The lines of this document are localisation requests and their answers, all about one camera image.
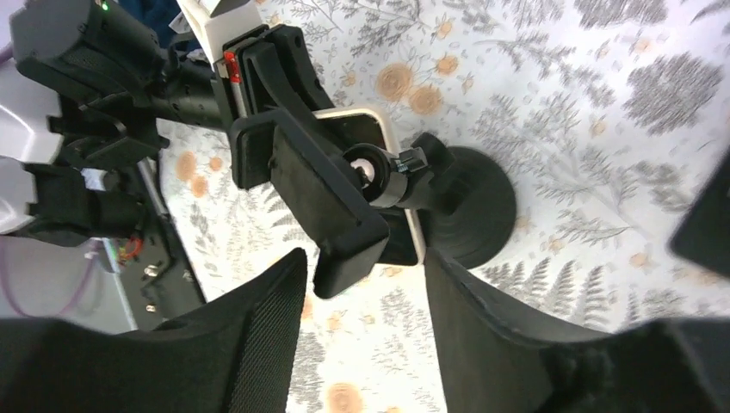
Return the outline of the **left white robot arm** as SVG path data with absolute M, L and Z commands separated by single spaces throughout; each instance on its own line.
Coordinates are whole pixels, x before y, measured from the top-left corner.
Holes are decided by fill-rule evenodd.
M 158 120 L 230 131 L 282 114 L 326 155 L 344 142 L 315 117 L 332 103 L 301 30 L 261 22 L 242 2 L 181 5 L 207 57 L 199 63 L 112 1 L 32 1 L 9 19 L 16 70 L 54 91 L 60 113 L 30 159 L 1 158 L 1 232 L 59 246 L 93 237 L 172 237 L 140 164 L 167 147 Z

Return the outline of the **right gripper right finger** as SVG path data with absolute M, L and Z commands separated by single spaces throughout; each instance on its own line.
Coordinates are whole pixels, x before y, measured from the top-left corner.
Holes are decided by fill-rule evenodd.
M 607 334 L 536 310 L 428 250 L 450 412 L 726 412 L 729 322 L 655 319 Z

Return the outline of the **dark blue cloth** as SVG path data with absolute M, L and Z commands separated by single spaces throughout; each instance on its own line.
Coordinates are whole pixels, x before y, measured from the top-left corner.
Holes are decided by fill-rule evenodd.
M 118 0 L 130 15 L 153 30 L 161 47 L 167 47 L 176 34 L 169 24 L 181 10 L 176 0 Z

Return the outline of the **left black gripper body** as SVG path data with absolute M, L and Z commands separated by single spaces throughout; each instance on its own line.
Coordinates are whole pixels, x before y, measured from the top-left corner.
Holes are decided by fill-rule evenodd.
M 313 67 L 301 28 L 260 25 L 223 46 L 214 64 L 213 95 L 222 126 L 239 117 L 282 108 L 305 127 L 323 132 L 314 113 L 333 108 Z

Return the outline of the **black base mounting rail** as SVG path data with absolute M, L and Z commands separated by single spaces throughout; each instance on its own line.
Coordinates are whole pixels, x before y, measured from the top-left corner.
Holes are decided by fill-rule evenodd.
M 164 197 L 154 162 L 112 170 L 103 182 L 100 224 L 110 237 L 125 310 L 136 330 L 152 330 L 206 304 Z

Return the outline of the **black folding phone stand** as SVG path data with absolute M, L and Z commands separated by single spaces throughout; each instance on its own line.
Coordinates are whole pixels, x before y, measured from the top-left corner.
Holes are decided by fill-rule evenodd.
M 729 161 L 724 161 L 684 216 L 670 241 L 671 251 L 729 277 Z

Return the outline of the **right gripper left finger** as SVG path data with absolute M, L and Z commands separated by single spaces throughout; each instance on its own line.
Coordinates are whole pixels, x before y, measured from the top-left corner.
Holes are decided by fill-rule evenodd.
M 4 319 L 1 409 L 283 412 L 306 281 L 298 248 L 151 331 L 108 335 L 61 319 Z

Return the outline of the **black round-base stand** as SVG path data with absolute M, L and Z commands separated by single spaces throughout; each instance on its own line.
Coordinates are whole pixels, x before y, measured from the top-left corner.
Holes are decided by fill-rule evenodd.
M 390 237 L 370 206 L 357 173 L 327 154 L 314 132 L 283 109 L 232 123 L 233 180 L 250 189 L 270 182 L 319 248 L 314 292 L 330 299 L 359 282 L 379 261 Z M 421 134 L 399 154 L 409 172 L 400 207 L 425 219 L 424 241 L 465 268 L 490 261 L 508 242 L 517 219 L 509 177 L 490 157 Z

